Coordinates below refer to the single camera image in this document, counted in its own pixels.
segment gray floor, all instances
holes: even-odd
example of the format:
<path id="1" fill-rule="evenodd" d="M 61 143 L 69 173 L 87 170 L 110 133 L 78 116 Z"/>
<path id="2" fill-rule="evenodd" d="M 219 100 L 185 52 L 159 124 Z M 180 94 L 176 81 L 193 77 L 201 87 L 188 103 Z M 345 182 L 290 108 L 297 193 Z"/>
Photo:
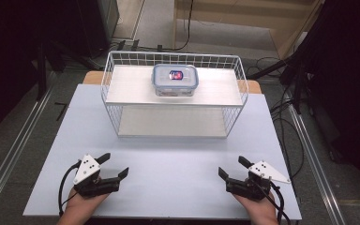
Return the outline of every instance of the gray floor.
<path id="1" fill-rule="evenodd" d="M 162 33 L 162 31 L 171 31 L 170 20 L 158 20 L 151 16 L 151 13 L 157 10 L 158 6 L 164 9 L 173 7 L 173 5 L 169 3 L 161 4 L 162 1 L 163 0 L 148 0 L 145 3 L 142 18 L 136 33 L 136 38 L 140 40 L 141 46 L 156 47 L 158 44 L 171 44 L 172 37 L 165 35 L 171 34 L 171 32 Z M 217 36 L 217 39 L 207 38 L 204 44 L 201 45 L 201 38 L 209 37 L 209 29 L 219 28 L 219 24 L 215 24 L 214 27 L 203 27 L 204 29 L 200 29 L 200 32 L 196 34 L 197 29 L 194 28 L 198 27 L 197 23 L 198 22 L 195 22 L 191 25 L 193 29 L 191 30 L 190 43 L 188 48 L 184 49 L 184 52 L 240 54 L 244 58 L 245 68 L 253 67 L 257 62 L 260 68 L 265 68 L 275 62 L 274 59 L 257 61 L 257 59 L 262 57 L 276 57 L 272 43 L 269 41 L 269 37 L 266 36 L 267 34 L 263 29 L 248 28 L 239 31 L 240 27 L 238 26 L 227 27 L 226 37 Z M 182 29 L 182 24 L 182 21 L 178 21 L 178 29 Z M 250 39 L 246 38 L 246 40 L 243 41 L 243 39 L 239 38 L 240 33 L 248 34 L 242 35 L 242 37 L 249 37 L 253 34 L 258 34 L 258 36 L 261 37 L 256 38 L 252 36 Z M 231 47 L 228 46 L 228 39 L 232 40 Z M 184 34 L 181 34 L 181 32 L 179 33 L 178 41 L 178 46 L 181 46 L 185 41 Z M 62 121 L 62 118 L 57 120 L 62 106 L 56 105 L 55 102 L 69 103 L 76 85 L 83 81 L 83 77 L 88 71 L 69 58 L 66 58 L 66 60 L 68 66 L 65 71 L 52 75 L 52 80 L 55 82 L 51 84 L 52 91 L 50 92 L 50 97 L 47 99 L 46 105 L 41 111 L 28 139 L 24 145 L 21 146 L 18 160 L 13 165 L 12 172 L 7 177 L 7 181 L 0 192 L 0 224 L 43 225 L 54 224 L 57 221 L 57 217 L 24 217 L 23 209 L 32 192 L 32 187 L 38 179 L 39 172 Z M 102 56 L 94 59 L 94 61 L 104 65 L 105 57 Z M 262 92 L 266 95 L 269 107 L 280 100 L 283 87 L 279 84 L 276 75 L 263 77 L 259 79 L 259 83 Z M 17 135 L 21 132 L 22 126 L 27 120 L 27 116 L 36 105 L 36 96 L 37 88 L 34 87 L 0 125 L 0 167 L 5 161 L 7 154 L 11 154 L 16 147 L 12 146 L 12 144 L 15 143 Z M 283 119 L 291 123 L 293 122 L 288 110 L 284 111 L 282 116 Z M 353 165 L 347 163 L 337 164 L 330 159 L 328 144 L 324 140 L 314 118 L 310 116 L 307 104 L 302 105 L 302 117 L 307 128 L 307 134 L 322 164 L 330 188 L 336 196 L 342 216 L 344 216 L 348 224 L 360 224 L 360 172 L 356 170 Z M 278 137 L 281 138 L 281 124 L 275 122 L 275 125 Z M 283 123 L 283 127 L 292 173 L 295 173 L 299 165 L 301 165 L 301 158 L 304 158 L 301 172 L 293 179 L 294 189 L 300 202 L 299 206 L 303 217 L 303 220 L 299 222 L 299 224 L 332 224 L 330 214 L 325 206 L 323 195 L 320 192 L 307 154 L 302 154 L 305 150 L 301 147 L 296 131 L 285 122 Z M 57 175 L 62 176 L 62 173 L 63 172 L 57 172 Z M 202 224 L 201 221 L 192 223 L 192 221 L 185 220 L 116 220 L 115 222 L 115 224 Z M 206 224 L 227 223 L 209 221 Z"/>

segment black cable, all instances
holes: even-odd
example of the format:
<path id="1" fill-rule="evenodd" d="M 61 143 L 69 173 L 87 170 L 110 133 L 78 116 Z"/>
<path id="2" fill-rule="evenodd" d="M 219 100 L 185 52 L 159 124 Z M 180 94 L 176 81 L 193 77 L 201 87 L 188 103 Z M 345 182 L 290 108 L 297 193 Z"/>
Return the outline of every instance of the black cable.
<path id="1" fill-rule="evenodd" d="M 285 102 L 283 102 L 282 104 L 279 104 L 279 105 L 277 105 L 279 102 L 280 102 L 281 100 L 279 100 L 271 109 L 270 109 L 270 113 L 271 113 L 271 117 L 272 117 L 272 119 L 274 120 L 276 117 L 278 117 L 279 116 L 279 111 L 284 111 L 284 110 L 286 110 L 290 105 L 292 105 L 292 103 L 293 103 L 293 99 L 289 99 L 288 98 L 288 100 L 286 100 Z"/>
<path id="2" fill-rule="evenodd" d="M 280 99 L 280 108 L 279 108 L 279 118 L 282 118 L 282 111 L 283 111 L 283 101 L 284 101 L 284 98 L 285 98 L 285 94 L 286 92 L 288 91 L 288 89 L 290 88 L 290 86 L 288 85 L 285 90 L 283 91 L 283 94 L 282 94 L 282 97 Z M 282 124 L 282 120 L 279 120 L 280 122 L 280 130 L 281 130 L 281 140 L 282 140 L 282 144 L 283 144 L 283 149 L 286 153 L 286 156 L 288 156 L 288 150 L 286 149 L 286 143 L 285 143 L 285 132 L 284 132 L 284 128 L 283 128 L 283 124 Z M 291 174 L 292 172 L 292 168 L 291 168 L 291 163 L 288 164 L 288 172 L 289 174 Z"/>
<path id="3" fill-rule="evenodd" d="M 281 99 L 278 100 L 276 103 L 274 103 L 274 105 L 271 106 L 271 109 L 270 109 L 270 113 L 272 114 L 275 110 L 279 109 L 281 106 L 280 106 L 280 103 L 281 102 Z M 284 102 L 285 104 L 287 103 L 291 103 L 292 102 L 292 99 L 291 98 L 286 98 L 286 101 Z"/>
<path id="4" fill-rule="evenodd" d="M 278 213 L 281 213 L 281 215 L 286 218 L 286 221 L 287 221 L 288 224 L 290 225 L 290 224 L 291 224 L 291 220 L 289 219 L 288 215 L 286 215 L 286 213 L 283 211 L 285 202 L 283 201 L 282 194 L 280 193 L 279 188 L 277 188 L 277 189 L 274 188 L 274 190 L 275 190 L 275 192 L 276 192 L 277 195 L 279 194 L 278 197 L 280 196 L 279 198 L 282 199 L 282 201 L 281 201 L 281 203 L 282 203 L 282 205 L 281 205 L 282 209 L 281 209 L 280 206 L 278 206 L 278 205 L 276 204 L 276 202 L 275 202 L 273 199 L 271 199 L 271 197 L 270 197 L 267 193 L 265 193 L 264 189 L 263 189 L 259 184 L 257 184 L 253 179 L 251 179 L 251 181 L 252 181 L 253 184 L 255 184 L 256 187 L 262 192 L 262 194 L 265 196 L 265 198 L 267 198 L 267 200 L 270 201 L 270 203 L 273 204 L 274 207 L 276 207 L 276 209 L 278 210 Z"/>
<path id="5" fill-rule="evenodd" d="M 278 139 L 278 141 L 279 141 L 279 145 L 280 145 L 280 147 L 282 149 L 282 142 L 280 141 L 280 139 Z M 291 164 L 291 161 L 289 160 L 288 154 L 286 154 L 285 164 L 286 164 L 287 168 L 289 168 L 289 164 Z M 296 191 L 296 188 L 295 188 L 294 182 L 293 182 L 292 171 L 288 170 L 288 175 L 289 175 L 290 180 L 291 180 L 291 185 L 292 185 L 292 188 L 293 188 L 293 191 L 294 191 L 294 195 L 297 196 L 297 191 Z"/>
<path id="6" fill-rule="evenodd" d="M 263 69 L 262 69 L 261 67 L 259 67 L 259 62 L 262 61 L 262 60 L 264 60 L 264 59 L 269 59 L 269 58 L 276 59 L 276 60 L 280 61 L 280 59 L 278 59 L 278 58 L 276 58 L 276 57 L 263 57 L 263 58 L 260 58 L 260 59 L 258 59 L 258 60 L 256 61 L 255 65 L 254 65 L 253 67 L 249 67 L 249 68 L 247 69 L 246 75 L 245 75 L 246 78 L 253 80 L 253 79 L 254 79 L 253 77 L 249 77 L 249 76 L 248 76 L 248 75 L 249 75 L 249 70 L 250 70 L 251 68 L 256 68 L 256 69 L 258 69 L 259 71 L 263 71 Z M 277 77 L 279 77 L 279 76 L 282 74 L 282 73 L 279 71 L 279 69 L 274 69 L 274 70 L 277 71 L 277 74 L 268 73 L 268 74 L 266 74 L 266 75 L 269 76 L 269 77 L 275 77 L 275 78 L 277 78 Z"/>
<path id="7" fill-rule="evenodd" d="M 194 6 L 194 0 L 191 1 L 191 6 L 189 8 L 189 14 L 188 14 L 188 28 L 187 28 L 187 41 L 186 43 L 181 47 L 181 48 L 177 48 L 177 49 L 162 49 L 163 51 L 180 51 L 182 49 L 184 49 L 187 45 L 188 45 L 188 42 L 189 42 L 189 37 L 190 37 L 190 32 L 189 32 L 189 27 L 191 26 L 191 16 L 192 16 L 192 8 Z M 149 48 L 149 47 L 142 47 L 142 46 L 139 46 L 138 48 L 140 49 L 145 49 L 145 50 L 156 50 L 157 48 Z"/>
<path id="8" fill-rule="evenodd" d="M 297 133 L 297 130 L 296 130 L 296 127 L 294 127 L 294 125 L 289 122 L 288 120 L 285 120 L 285 119 L 282 119 L 282 118 L 278 118 L 278 119 L 275 119 L 273 120 L 273 122 L 275 123 L 277 120 L 283 120 L 283 122 L 285 122 L 286 124 L 288 124 L 289 126 L 291 126 L 291 128 L 294 130 L 294 132 Z M 299 168 L 297 169 L 297 171 L 294 173 L 294 174 L 291 174 L 291 180 L 293 180 L 293 178 L 300 173 L 300 171 L 302 170 L 303 168 L 303 165 L 304 165 L 304 147 L 303 147 L 303 144 L 302 144 L 302 141 L 300 140 L 300 137 L 298 138 L 299 142 L 300 142 L 300 146 L 302 147 L 302 160 L 301 160 L 301 163 L 300 163 L 300 166 Z"/>
<path id="9" fill-rule="evenodd" d="M 283 209 L 285 207 L 285 201 L 283 200 L 282 193 L 279 191 L 279 187 L 277 187 L 273 182 L 270 182 L 270 185 L 273 188 L 273 190 L 276 192 L 278 199 L 279 199 L 279 209 L 280 210 L 278 210 L 278 213 L 277 213 L 277 221 L 278 221 L 278 224 L 280 224 L 280 221 L 282 220 Z"/>
<path id="10" fill-rule="evenodd" d="M 67 200 L 65 200 L 63 203 L 61 203 L 61 207 L 63 207 L 63 205 L 65 204 L 65 203 L 67 203 L 68 201 L 70 201 L 72 198 L 74 198 L 75 197 L 75 195 L 77 195 L 78 194 L 78 191 L 75 191 L 75 194 L 73 194 L 71 197 L 69 197 Z"/>
<path id="11" fill-rule="evenodd" d="M 279 141 L 279 145 L 281 147 L 281 150 L 282 150 L 282 154 L 285 155 L 285 163 L 286 163 L 286 166 L 288 168 L 288 175 L 289 177 L 292 176 L 292 169 L 291 169 L 291 161 L 289 160 L 289 155 L 288 155 L 288 150 L 286 148 L 286 146 L 284 146 L 284 143 L 282 143 L 282 141 L 280 140 L 280 138 L 278 138 L 278 141 Z"/>
<path id="12" fill-rule="evenodd" d="M 66 171 L 66 174 L 64 174 L 63 176 L 63 179 L 61 180 L 61 183 L 60 183 L 60 188 L 58 190 L 58 209 L 59 209 L 59 216 L 63 216 L 64 214 L 64 211 L 63 211 L 63 203 L 61 203 L 62 201 L 62 195 L 63 195 L 63 186 L 64 186 L 64 183 L 66 182 L 66 179 L 69 175 L 69 173 L 74 170 L 74 169 L 77 169 L 79 168 L 81 165 L 81 161 L 79 160 L 77 163 L 75 163 L 74 165 L 72 165 L 67 171 Z"/>
<path id="13" fill-rule="evenodd" d="M 251 80 L 257 80 L 267 74 L 269 74 L 270 72 L 272 71 L 275 71 L 275 70 L 278 70 L 280 68 L 283 68 L 283 67 L 289 67 L 289 68 L 293 68 L 292 65 L 289 65 L 289 63 L 291 63 L 291 61 L 293 60 L 294 56 L 291 55 L 289 56 L 288 58 L 286 59 L 281 59 L 279 60 L 278 62 L 276 62 L 274 65 L 270 66 L 270 67 L 267 67 L 255 74 L 252 74 L 252 75 L 249 75 L 247 76 L 247 79 L 251 79 Z"/>

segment human hand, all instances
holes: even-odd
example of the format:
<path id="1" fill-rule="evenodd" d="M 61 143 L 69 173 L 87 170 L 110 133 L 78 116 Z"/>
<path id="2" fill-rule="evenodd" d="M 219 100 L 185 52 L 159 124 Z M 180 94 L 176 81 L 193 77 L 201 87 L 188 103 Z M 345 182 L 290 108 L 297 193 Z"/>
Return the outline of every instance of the human hand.
<path id="1" fill-rule="evenodd" d="M 60 217 L 57 225 L 83 225 L 109 195 L 110 193 L 84 198 L 72 188 L 68 198 L 73 197 L 67 202 L 66 211 Z"/>
<path id="2" fill-rule="evenodd" d="M 250 199 L 241 197 L 239 195 L 233 194 L 234 198 L 239 201 L 247 210 L 247 213 L 250 216 L 250 219 L 256 225 L 271 225 L 276 224 L 277 216 L 276 216 L 276 207 L 270 203 L 267 198 L 263 198 L 262 200 L 256 202 Z M 270 192 L 270 198 L 274 200 L 273 194 Z"/>

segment white table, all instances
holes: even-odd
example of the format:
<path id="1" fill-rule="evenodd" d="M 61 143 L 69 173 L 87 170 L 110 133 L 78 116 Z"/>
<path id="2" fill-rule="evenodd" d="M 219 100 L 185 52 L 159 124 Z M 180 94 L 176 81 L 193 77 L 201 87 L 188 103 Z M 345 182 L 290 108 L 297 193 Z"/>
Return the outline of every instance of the white table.
<path id="1" fill-rule="evenodd" d="M 117 138 L 100 87 L 80 84 L 23 214 L 57 216 L 61 179 L 86 153 L 94 158 L 111 153 L 102 164 L 103 178 L 129 167 L 119 191 L 95 212 L 106 218 L 248 219 L 241 204 L 225 191 L 218 167 L 230 177 L 245 179 L 248 170 L 237 162 L 244 156 L 251 162 L 264 159 L 287 174 L 264 95 L 250 94 L 227 139 Z M 63 198 L 74 176 L 75 171 L 68 176 Z M 292 185 L 277 185 L 289 218 L 301 219 Z"/>

